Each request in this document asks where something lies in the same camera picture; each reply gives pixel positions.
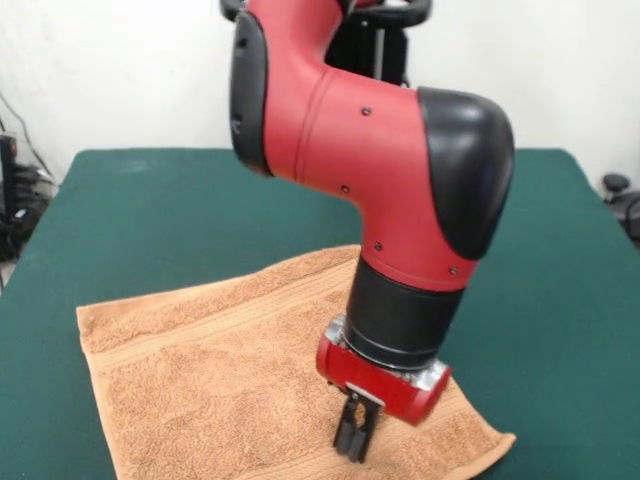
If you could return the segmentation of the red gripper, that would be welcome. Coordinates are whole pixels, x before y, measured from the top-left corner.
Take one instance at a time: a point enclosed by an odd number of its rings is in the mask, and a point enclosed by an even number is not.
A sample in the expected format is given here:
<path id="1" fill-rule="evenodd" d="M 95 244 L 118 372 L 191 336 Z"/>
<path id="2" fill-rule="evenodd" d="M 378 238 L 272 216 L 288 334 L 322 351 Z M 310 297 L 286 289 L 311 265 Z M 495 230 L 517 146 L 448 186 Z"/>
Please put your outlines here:
<path id="1" fill-rule="evenodd" d="M 338 422 L 333 447 L 351 462 L 363 463 L 382 411 L 416 426 L 433 411 L 451 378 L 452 369 L 438 359 L 415 372 L 378 366 L 359 356 L 347 344 L 343 314 L 324 331 L 316 352 L 320 375 L 347 395 Z M 373 402 L 359 402 L 356 394 Z"/>

